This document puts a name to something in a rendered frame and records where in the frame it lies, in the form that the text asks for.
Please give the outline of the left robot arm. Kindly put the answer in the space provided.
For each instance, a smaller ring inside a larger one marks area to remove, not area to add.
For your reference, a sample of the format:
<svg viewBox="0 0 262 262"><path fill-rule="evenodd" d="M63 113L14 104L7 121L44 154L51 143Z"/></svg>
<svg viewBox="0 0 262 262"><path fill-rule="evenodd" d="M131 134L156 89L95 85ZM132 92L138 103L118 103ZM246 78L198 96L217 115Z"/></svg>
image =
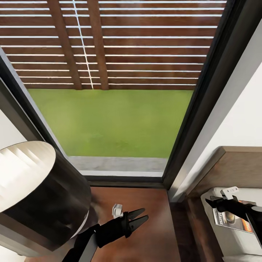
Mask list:
<svg viewBox="0 0 262 262"><path fill-rule="evenodd" d="M106 224L96 224L79 232L74 248L68 251L62 262L91 262L98 247L102 248L124 235L126 238L130 237L132 232L149 219L148 215L135 219L145 212L145 208L122 213L122 206L113 206L113 219Z"/></svg>

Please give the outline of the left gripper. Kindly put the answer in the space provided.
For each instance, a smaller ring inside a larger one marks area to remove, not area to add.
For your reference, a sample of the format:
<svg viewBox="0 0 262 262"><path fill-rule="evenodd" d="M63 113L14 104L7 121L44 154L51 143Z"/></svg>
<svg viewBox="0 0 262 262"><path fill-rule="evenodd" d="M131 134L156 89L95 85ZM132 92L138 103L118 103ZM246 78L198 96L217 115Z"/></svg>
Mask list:
<svg viewBox="0 0 262 262"><path fill-rule="evenodd" d="M123 217L117 217L106 223L106 232L110 242L113 242L125 235L126 238L132 235L137 228L139 228L145 221L149 219L149 216L143 216L135 219L138 215L145 212L145 208L135 211L123 212Z"/></svg>

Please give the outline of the hardback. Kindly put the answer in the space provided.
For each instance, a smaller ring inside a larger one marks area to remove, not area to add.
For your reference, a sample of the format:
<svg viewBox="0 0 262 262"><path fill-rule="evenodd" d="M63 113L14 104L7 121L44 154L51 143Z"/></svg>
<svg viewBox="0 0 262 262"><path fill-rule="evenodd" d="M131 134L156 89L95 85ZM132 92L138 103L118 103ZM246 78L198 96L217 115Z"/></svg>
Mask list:
<svg viewBox="0 0 262 262"><path fill-rule="evenodd" d="M210 199L212 201L220 198L221 197L210 196ZM242 200L238 200L238 201L243 204L250 203L256 205L255 202L251 202L251 201L242 201ZM215 225L254 234L251 225L249 224L249 222L245 221L244 219L230 213L229 211L219 212L217 208L215 209L212 208L212 210L213 210Z"/></svg>

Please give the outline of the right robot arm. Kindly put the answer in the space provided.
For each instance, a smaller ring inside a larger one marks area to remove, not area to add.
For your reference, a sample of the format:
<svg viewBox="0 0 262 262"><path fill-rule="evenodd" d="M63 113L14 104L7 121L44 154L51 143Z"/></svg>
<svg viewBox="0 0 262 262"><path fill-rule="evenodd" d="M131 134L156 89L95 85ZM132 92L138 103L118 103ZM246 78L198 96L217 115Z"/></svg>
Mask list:
<svg viewBox="0 0 262 262"><path fill-rule="evenodd" d="M213 208L217 208L219 212L229 211L230 213L249 222L251 228L262 248L262 207L253 204L243 204L238 201L237 197L231 195L232 193L239 192L238 187L230 187L222 189L220 193L222 198L211 201L205 199L206 202Z"/></svg>

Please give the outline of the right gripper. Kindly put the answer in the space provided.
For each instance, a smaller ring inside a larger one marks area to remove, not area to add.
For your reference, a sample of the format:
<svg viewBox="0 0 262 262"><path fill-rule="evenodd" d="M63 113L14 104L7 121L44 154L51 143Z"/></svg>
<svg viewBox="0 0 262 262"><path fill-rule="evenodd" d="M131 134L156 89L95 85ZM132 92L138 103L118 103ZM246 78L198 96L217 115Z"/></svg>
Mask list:
<svg viewBox="0 0 262 262"><path fill-rule="evenodd" d="M217 208L219 212L229 211L230 213L232 214L234 213L235 215L236 213L235 213L234 207L237 203L240 203L237 197L234 195L233 195L233 199L230 199L230 200L223 199L223 198L220 198L214 201L211 201L208 199L205 199L205 200L213 209Z"/></svg>

